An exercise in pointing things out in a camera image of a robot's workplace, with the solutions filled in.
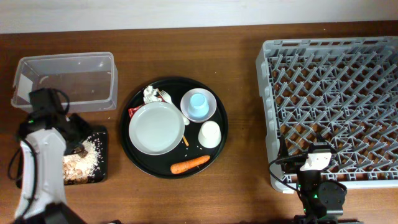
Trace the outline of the orange carrot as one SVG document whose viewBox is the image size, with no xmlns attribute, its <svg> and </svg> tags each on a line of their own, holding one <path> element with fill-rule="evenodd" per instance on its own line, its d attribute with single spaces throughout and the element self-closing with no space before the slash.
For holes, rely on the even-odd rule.
<svg viewBox="0 0 398 224">
<path fill-rule="evenodd" d="M 186 172 L 194 167 L 202 165 L 209 160 L 210 160 L 210 156 L 205 155 L 205 156 L 197 157 L 196 159 L 192 159 L 189 161 L 179 162 L 179 163 L 171 165 L 170 171 L 173 174 L 181 174 L 181 173 Z"/>
</svg>

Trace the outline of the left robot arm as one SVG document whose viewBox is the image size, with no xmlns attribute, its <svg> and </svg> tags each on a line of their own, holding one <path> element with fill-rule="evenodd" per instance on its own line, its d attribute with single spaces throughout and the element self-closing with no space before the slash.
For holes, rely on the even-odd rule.
<svg viewBox="0 0 398 224">
<path fill-rule="evenodd" d="M 62 106 L 62 95 L 64 92 L 54 88 L 29 93 L 33 110 L 17 132 L 23 173 L 15 223 L 83 223 L 67 205 L 63 158 L 81 152 L 92 129 Z"/>
</svg>

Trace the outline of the rice and pasta leftovers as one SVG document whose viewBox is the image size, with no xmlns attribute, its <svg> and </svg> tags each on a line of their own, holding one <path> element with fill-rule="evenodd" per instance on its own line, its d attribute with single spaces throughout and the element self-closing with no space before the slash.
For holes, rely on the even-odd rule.
<svg viewBox="0 0 398 224">
<path fill-rule="evenodd" d="M 63 182 L 64 184 L 85 184 L 89 178 L 94 177 L 95 171 L 100 170 L 100 155 L 102 143 L 99 138 L 89 137 L 83 142 L 87 154 L 83 157 L 78 154 L 63 157 Z"/>
</svg>

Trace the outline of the brown food scrap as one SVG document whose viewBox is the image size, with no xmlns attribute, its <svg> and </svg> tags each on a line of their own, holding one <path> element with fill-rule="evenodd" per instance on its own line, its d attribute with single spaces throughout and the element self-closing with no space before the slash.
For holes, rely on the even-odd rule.
<svg viewBox="0 0 398 224">
<path fill-rule="evenodd" d="M 84 150 L 84 149 L 82 149 L 82 150 L 80 150 L 80 151 L 78 152 L 78 155 L 79 155 L 81 158 L 86 157 L 87 154 L 88 154 L 88 152 L 87 152 L 86 150 Z"/>
</svg>

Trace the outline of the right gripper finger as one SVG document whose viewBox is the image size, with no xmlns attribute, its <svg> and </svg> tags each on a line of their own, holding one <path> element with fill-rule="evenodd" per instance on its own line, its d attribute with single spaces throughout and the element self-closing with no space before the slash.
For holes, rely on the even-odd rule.
<svg viewBox="0 0 398 224">
<path fill-rule="evenodd" d="M 330 145 L 327 143 L 327 141 L 323 138 L 321 134 L 317 134 L 315 148 L 319 150 L 320 149 L 330 150 Z"/>
<path fill-rule="evenodd" d="M 279 151 L 278 151 L 278 157 L 288 157 L 289 152 L 287 149 L 286 141 L 285 141 L 285 136 L 283 134 L 280 135 L 279 137 Z"/>
</svg>

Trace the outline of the grey plate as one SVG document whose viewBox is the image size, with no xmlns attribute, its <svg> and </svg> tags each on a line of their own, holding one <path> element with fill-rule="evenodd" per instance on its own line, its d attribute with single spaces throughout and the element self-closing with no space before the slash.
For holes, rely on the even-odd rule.
<svg viewBox="0 0 398 224">
<path fill-rule="evenodd" d="M 128 135 L 140 152 L 159 156 L 172 151 L 181 143 L 185 124 L 181 112 L 164 102 L 153 102 L 140 107 L 132 116 Z"/>
</svg>

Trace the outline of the white napkin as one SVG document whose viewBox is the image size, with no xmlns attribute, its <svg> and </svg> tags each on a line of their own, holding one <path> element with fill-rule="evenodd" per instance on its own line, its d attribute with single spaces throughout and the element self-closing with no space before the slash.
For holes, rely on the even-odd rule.
<svg viewBox="0 0 398 224">
<path fill-rule="evenodd" d="M 161 102 L 162 98 L 159 98 L 158 96 L 158 89 L 154 88 L 152 85 L 149 85 L 144 89 L 143 100 L 145 104 L 148 104 L 153 102 Z"/>
</svg>

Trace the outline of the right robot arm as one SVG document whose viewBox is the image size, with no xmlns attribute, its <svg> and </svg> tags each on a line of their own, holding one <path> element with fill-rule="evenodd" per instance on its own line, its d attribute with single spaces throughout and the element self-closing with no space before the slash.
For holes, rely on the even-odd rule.
<svg viewBox="0 0 398 224">
<path fill-rule="evenodd" d="M 323 180 L 321 176 L 336 154 L 331 144 L 318 135 L 307 152 L 290 156 L 285 137 L 281 136 L 279 141 L 277 163 L 296 173 L 296 189 L 303 204 L 304 214 L 294 216 L 294 223 L 338 223 L 338 217 L 343 214 L 347 188 L 335 180 Z"/>
</svg>

